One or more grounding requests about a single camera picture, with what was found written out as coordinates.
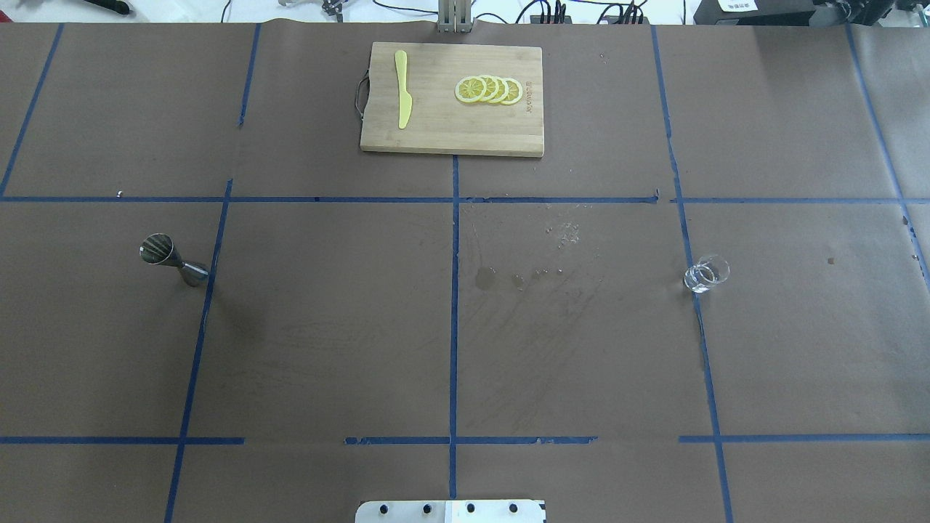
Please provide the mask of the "small clear glass cup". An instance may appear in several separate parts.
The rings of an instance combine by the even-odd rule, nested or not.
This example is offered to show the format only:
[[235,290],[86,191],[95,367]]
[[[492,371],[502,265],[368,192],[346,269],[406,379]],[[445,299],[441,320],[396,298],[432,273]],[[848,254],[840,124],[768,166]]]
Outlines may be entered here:
[[727,281],[731,266],[721,255],[700,257],[683,275],[684,287],[694,294],[702,294]]

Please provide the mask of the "steel double jigger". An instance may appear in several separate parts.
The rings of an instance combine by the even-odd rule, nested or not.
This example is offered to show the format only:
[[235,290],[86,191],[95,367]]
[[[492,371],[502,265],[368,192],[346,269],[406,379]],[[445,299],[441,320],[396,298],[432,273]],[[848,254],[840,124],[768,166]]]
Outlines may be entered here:
[[147,236],[139,246],[139,255],[146,264],[175,268],[182,281],[190,287],[199,287],[209,280],[209,268],[202,264],[185,261],[177,251],[174,241],[167,234]]

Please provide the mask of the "bamboo cutting board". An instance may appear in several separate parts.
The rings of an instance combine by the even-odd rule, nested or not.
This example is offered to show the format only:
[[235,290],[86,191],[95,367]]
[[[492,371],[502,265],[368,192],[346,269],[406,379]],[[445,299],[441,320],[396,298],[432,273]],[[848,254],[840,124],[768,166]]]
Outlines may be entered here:
[[[393,55],[408,53],[413,98],[406,129],[398,129]],[[515,78],[522,99],[514,105],[462,103],[454,94],[466,76]],[[360,147],[383,153],[541,158],[545,151],[543,53],[532,46],[375,42],[368,69]]]

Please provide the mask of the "rear lemon slice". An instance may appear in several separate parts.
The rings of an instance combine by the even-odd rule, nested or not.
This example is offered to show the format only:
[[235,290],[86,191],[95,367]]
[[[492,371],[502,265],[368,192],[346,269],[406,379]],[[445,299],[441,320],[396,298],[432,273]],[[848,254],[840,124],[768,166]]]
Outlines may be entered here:
[[524,87],[522,84],[515,78],[502,78],[502,80],[507,87],[506,96],[498,104],[514,105],[520,102],[522,96],[524,96]]

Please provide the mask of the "yellow plastic knife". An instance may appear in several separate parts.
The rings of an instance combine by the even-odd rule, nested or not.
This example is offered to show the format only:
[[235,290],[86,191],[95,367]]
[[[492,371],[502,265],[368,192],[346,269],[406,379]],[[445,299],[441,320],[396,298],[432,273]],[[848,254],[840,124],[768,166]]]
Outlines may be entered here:
[[408,53],[398,49],[393,55],[398,89],[398,129],[406,129],[413,109],[413,98],[408,91]]

